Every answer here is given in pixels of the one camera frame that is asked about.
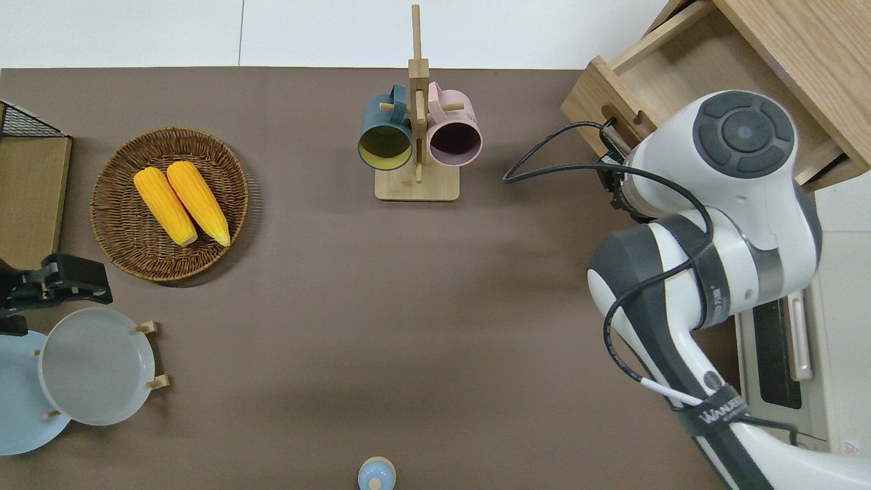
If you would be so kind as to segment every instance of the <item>yellow corn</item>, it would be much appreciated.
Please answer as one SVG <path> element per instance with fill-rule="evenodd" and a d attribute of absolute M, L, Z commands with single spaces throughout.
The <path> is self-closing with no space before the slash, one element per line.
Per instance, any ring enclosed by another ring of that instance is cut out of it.
<path fill-rule="evenodd" d="M 177 161 L 166 169 L 166 176 L 199 227 L 216 242 L 229 247 L 230 230 L 226 218 L 197 167 L 189 161 Z"/>
<path fill-rule="evenodd" d="M 187 216 L 163 172 L 156 167 L 147 167 L 133 176 L 133 184 L 173 242 L 184 247 L 197 239 L 191 218 Z"/>

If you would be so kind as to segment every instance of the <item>white label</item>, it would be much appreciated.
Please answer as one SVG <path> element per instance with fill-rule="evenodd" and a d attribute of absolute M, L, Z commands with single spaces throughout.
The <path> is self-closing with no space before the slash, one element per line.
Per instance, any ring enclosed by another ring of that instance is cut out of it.
<path fill-rule="evenodd" d="M 861 455 L 862 448 L 859 445 L 859 440 L 857 440 L 857 439 L 842 440 L 841 441 L 841 452 L 846 454 L 847 456 L 859 456 L 859 455 Z"/>

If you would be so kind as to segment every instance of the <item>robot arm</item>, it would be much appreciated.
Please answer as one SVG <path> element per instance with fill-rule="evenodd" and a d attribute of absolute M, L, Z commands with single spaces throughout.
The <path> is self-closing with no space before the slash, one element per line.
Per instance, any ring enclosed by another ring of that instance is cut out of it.
<path fill-rule="evenodd" d="M 786 112 L 750 92 L 699 99 L 643 141 L 626 166 L 659 174 L 706 206 L 627 175 L 625 198 L 660 219 L 609 235 L 588 270 L 606 311 L 641 282 L 691 268 L 626 297 L 611 320 L 666 395 L 681 425 L 733 488 L 871 488 L 871 461 L 815 453 L 742 422 L 746 404 L 693 342 L 691 330 L 804 288 L 820 257 L 820 225 L 792 180 L 797 141 Z"/>

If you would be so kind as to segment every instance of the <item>mug rack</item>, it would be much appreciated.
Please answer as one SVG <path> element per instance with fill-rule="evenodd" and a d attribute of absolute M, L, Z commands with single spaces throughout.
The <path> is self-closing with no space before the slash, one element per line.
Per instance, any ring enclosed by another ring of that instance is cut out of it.
<path fill-rule="evenodd" d="M 408 61 L 408 111 L 411 119 L 411 161 L 396 170 L 375 171 L 375 197 L 382 201 L 456 201 L 460 197 L 460 168 L 440 165 L 427 148 L 429 60 L 421 54 L 421 8 L 411 6 L 415 57 Z M 444 107 L 462 109 L 461 106 Z M 381 109 L 393 109 L 381 104 Z"/>

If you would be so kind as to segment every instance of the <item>light blue bottle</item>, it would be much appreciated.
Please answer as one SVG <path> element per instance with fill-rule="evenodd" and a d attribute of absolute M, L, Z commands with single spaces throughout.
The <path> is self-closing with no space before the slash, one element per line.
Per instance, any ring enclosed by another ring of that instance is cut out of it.
<path fill-rule="evenodd" d="M 396 484 L 396 468 L 387 458 L 375 456 L 363 463 L 357 473 L 360 490 L 393 490 Z"/>

